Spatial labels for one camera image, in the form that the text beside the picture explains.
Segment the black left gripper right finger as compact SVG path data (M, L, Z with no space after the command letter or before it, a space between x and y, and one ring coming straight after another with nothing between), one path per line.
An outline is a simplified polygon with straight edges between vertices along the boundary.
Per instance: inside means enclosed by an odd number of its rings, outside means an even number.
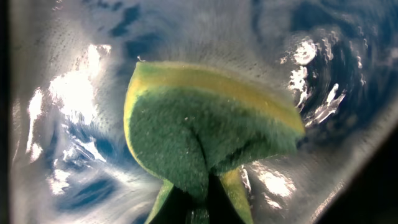
M233 208L220 179L209 175L207 207L210 224L240 224L240 217Z

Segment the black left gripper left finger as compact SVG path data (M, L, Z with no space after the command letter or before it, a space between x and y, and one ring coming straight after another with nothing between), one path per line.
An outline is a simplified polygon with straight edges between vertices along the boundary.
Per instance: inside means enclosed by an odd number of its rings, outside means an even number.
M176 188L164 185L150 212L150 224L189 224L193 202L191 196Z

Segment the green yellow sponge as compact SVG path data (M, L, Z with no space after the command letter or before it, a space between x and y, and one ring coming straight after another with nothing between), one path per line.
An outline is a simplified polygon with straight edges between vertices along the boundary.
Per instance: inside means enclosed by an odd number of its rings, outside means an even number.
M210 174L240 223L252 223L240 167L293 153L305 135L291 101L229 72L180 62L136 63L123 123L137 163L162 187L191 196L191 223L210 223Z

